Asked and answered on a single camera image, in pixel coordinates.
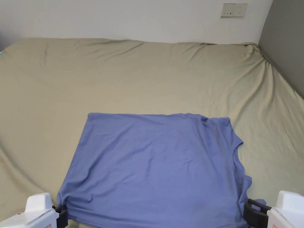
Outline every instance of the fabric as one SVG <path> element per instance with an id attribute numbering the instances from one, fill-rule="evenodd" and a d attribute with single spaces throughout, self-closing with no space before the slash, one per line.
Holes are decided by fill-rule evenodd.
<path id="1" fill-rule="evenodd" d="M 57 203 L 100 228 L 247 228 L 242 143 L 229 118 L 90 113 Z"/>
<path id="2" fill-rule="evenodd" d="M 304 101 L 256 45 L 36 38 L 0 55 L 0 220 L 56 204 L 90 112 L 229 116 L 248 196 L 304 195 Z"/>

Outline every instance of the t-shirt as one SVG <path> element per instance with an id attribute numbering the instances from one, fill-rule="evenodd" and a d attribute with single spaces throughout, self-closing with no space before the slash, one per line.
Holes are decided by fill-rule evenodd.
<path id="1" fill-rule="evenodd" d="M 90 113 L 57 202 L 100 228 L 247 227 L 242 143 L 227 117 Z"/>

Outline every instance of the black clamp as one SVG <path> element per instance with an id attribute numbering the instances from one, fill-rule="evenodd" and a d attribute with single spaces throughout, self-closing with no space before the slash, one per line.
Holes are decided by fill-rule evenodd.
<path id="1" fill-rule="evenodd" d="M 59 213 L 59 217 L 57 218 L 57 228 L 65 228 L 68 225 L 67 206 L 66 205 L 58 205 L 57 207 L 53 206 L 53 209 L 55 209 L 55 211 Z"/>
<path id="2" fill-rule="evenodd" d="M 254 209 L 252 205 L 259 207 L 260 210 Z M 270 209 L 271 207 L 258 203 L 253 199 L 248 199 L 245 202 L 243 217 L 249 226 L 253 226 L 256 228 L 267 228 L 268 225 L 267 211 Z"/>

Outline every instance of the mattress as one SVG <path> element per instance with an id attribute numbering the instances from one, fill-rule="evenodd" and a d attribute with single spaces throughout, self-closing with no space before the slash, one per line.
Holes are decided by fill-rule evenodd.
<path id="1" fill-rule="evenodd" d="M 90 112 L 227 116 L 249 197 L 304 194 L 304 100 L 254 44 L 24 39 L 0 55 L 0 107 L 0 219 L 56 203 Z"/>

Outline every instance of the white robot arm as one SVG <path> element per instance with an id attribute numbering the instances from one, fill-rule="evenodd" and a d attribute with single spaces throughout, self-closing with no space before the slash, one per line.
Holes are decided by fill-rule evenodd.
<path id="1" fill-rule="evenodd" d="M 52 206 L 49 193 L 30 196 L 23 213 L 0 222 L 1 228 L 64 228 L 66 226 L 66 207 Z"/>

